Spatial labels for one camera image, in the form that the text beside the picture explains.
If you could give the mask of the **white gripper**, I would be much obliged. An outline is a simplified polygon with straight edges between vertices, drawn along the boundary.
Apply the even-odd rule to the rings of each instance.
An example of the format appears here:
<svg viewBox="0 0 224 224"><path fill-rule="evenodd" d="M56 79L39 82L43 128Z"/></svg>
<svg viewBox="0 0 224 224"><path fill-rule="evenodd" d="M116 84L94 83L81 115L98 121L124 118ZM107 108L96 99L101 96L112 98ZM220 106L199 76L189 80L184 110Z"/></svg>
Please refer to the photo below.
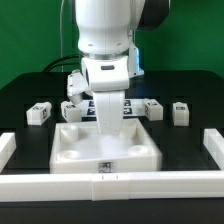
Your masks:
<svg viewBox="0 0 224 224"><path fill-rule="evenodd" d="M93 94L98 130L118 134L124 111L125 90L129 88L128 57L94 60L84 57L82 72Z"/></svg>

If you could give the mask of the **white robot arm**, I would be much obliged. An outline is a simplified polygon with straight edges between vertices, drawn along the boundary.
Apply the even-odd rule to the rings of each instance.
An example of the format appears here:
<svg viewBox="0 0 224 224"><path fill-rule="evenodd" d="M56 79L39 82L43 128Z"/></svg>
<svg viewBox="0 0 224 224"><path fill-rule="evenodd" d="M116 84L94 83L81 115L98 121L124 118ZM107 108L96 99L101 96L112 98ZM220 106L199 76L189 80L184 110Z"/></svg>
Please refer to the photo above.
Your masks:
<svg viewBox="0 0 224 224"><path fill-rule="evenodd" d="M135 74L133 33L154 30L169 14L171 0L73 0L81 68L68 76L73 104L93 96L98 130L120 132L125 90Z"/></svg>

